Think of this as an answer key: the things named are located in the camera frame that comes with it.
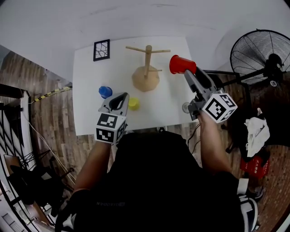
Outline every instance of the yellow and black tape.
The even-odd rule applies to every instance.
[[[63,91],[71,90],[72,88],[73,88],[72,86],[66,86],[66,87],[63,87],[63,88],[60,88],[60,89],[55,89],[55,90],[53,90],[51,92],[48,92],[47,94],[45,94],[45,95],[43,95],[41,97],[35,98],[34,102],[38,102],[41,99],[44,99],[46,97],[52,96],[54,94],[57,94],[57,93],[60,93],[60,92],[63,92]]]

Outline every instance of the fan grille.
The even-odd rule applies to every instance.
[[[277,54],[283,63],[282,71],[290,69],[290,39],[269,30],[257,30],[240,37],[232,48],[231,66],[240,76],[252,73],[265,67],[266,60],[271,54]],[[263,74],[243,80],[254,84],[267,79]]]

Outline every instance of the black chair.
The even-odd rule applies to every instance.
[[[41,207],[49,204],[52,207],[53,217],[57,216],[59,208],[66,199],[63,198],[64,189],[73,192],[71,187],[62,183],[62,179],[73,169],[58,176],[53,167],[54,160],[54,157],[49,160],[50,167],[37,166],[32,171],[11,165],[13,174],[9,177],[9,181],[23,203],[30,205],[36,202]]]

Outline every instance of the black shirt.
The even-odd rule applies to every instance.
[[[243,231],[237,186],[230,173],[200,168],[180,135],[132,133],[106,177],[74,193],[56,229],[76,214],[74,231]]]

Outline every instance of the yellow cup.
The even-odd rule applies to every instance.
[[[128,107],[132,111],[136,111],[140,107],[139,99],[136,97],[130,97]]]

